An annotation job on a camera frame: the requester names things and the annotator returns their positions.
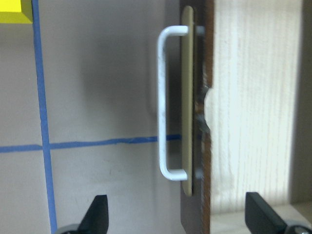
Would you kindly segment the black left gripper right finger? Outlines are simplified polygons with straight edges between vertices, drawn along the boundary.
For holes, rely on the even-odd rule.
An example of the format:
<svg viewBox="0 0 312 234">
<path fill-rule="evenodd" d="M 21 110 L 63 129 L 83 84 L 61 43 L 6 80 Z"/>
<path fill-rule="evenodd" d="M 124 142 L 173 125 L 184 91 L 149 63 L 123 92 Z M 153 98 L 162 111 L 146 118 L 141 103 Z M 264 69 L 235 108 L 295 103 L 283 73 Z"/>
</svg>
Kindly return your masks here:
<svg viewBox="0 0 312 234">
<path fill-rule="evenodd" d="M 252 234 L 292 234 L 290 226 L 257 192 L 246 192 L 245 223 Z"/>
</svg>

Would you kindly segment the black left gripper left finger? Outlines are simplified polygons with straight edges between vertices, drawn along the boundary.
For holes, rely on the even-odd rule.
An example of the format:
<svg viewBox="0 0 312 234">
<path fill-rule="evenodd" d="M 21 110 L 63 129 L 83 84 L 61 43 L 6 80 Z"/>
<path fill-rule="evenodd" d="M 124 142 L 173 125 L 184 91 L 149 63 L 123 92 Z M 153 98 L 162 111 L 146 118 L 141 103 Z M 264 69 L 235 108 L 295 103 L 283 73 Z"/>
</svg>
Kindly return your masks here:
<svg viewBox="0 0 312 234">
<path fill-rule="evenodd" d="M 79 234 L 106 234 L 109 228 L 107 195 L 95 196 L 77 231 Z"/>
</svg>

